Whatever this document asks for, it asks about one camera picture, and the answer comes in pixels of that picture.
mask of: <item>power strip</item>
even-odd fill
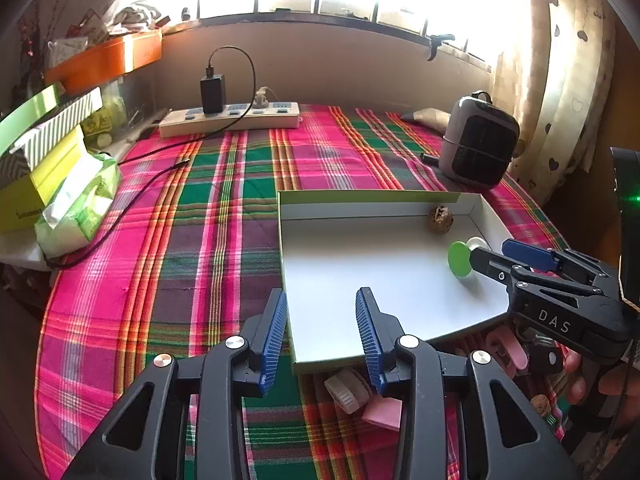
[[[269,103],[267,108],[252,108],[236,124],[226,128],[247,109],[248,104],[227,105],[219,114],[204,114],[202,108],[174,110],[158,124],[161,137],[206,134],[215,130],[269,130],[297,128],[300,122],[298,103]]]

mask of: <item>yellow box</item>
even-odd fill
[[[0,190],[0,234],[35,224],[83,153],[86,153],[86,148],[78,125],[47,153],[30,174]]]

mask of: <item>green tissue package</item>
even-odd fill
[[[83,155],[35,224],[47,258],[72,253],[91,243],[113,203],[122,174],[109,155]]]

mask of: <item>green disc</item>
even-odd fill
[[[470,254],[471,250],[464,242],[453,242],[449,247],[449,253],[447,254],[449,269],[458,278],[463,278],[471,272]]]

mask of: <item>silver screw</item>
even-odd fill
[[[172,357],[169,354],[158,354],[156,357],[154,357],[154,364],[158,368],[162,368],[171,364],[171,361]]]
[[[479,365],[485,365],[489,361],[491,361],[491,356],[489,355],[488,352],[485,352],[484,350],[476,350],[471,354],[471,357]]]
[[[420,344],[420,341],[415,335],[403,335],[400,337],[400,344],[405,348],[415,348]]]
[[[231,337],[227,337],[225,341],[225,345],[227,348],[240,348],[244,344],[244,338],[239,335],[233,335]]]

